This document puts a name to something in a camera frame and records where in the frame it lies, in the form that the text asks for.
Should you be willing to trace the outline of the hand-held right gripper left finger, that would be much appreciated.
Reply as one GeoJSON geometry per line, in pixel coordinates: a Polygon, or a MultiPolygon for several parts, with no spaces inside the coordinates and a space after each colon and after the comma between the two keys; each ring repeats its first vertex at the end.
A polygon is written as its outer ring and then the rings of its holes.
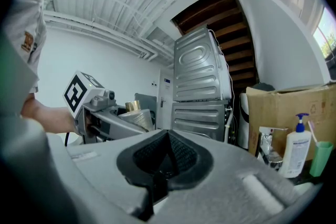
{"type": "Polygon", "coordinates": [[[74,165],[67,185],[78,223],[172,223],[167,180],[171,132],[68,149],[74,165]]]}

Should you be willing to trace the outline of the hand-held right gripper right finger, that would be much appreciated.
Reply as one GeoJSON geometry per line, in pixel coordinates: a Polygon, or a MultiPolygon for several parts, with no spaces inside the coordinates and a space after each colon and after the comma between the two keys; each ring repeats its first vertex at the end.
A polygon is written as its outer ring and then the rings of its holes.
{"type": "Polygon", "coordinates": [[[179,132],[207,149],[213,168],[202,182],[169,193],[153,223],[300,223],[319,186],[298,192],[288,179],[245,150],[179,132]]]}

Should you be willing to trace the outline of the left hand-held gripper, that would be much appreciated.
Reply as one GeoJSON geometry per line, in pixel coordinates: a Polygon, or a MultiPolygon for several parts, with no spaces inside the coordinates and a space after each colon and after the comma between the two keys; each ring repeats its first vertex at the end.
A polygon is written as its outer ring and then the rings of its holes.
{"type": "Polygon", "coordinates": [[[120,140],[148,132],[118,116],[114,91],[93,76],[76,71],[63,93],[76,133],[85,144],[120,140]]]}

